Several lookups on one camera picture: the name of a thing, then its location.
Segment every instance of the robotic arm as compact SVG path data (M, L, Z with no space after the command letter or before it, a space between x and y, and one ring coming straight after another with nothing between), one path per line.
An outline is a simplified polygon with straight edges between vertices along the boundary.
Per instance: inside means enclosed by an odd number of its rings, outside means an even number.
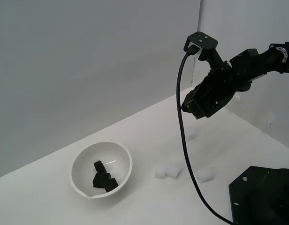
M237 91L247 91L253 80L271 71L289 73L289 42L271 44L259 54L256 49L247 49L223 62L215 50L218 41L203 32L188 36L184 51L194 54L199 61L207 61L210 72L187 96L181 106L184 112L196 119L210 117L224 107Z

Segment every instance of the white wall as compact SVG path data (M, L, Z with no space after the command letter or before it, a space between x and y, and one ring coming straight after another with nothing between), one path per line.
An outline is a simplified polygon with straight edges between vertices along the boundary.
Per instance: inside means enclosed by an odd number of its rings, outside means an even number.
M199 5L0 0L0 176L173 95Z
M289 0L203 0L201 9L199 29L219 41L223 60L247 48L262 53L271 43L289 41ZM194 80L208 71L206 62L196 63ZM271 111L275 122L266 132L289 147L289 74L269 73L240 96L240 105L232 101L228 108L261 129Z

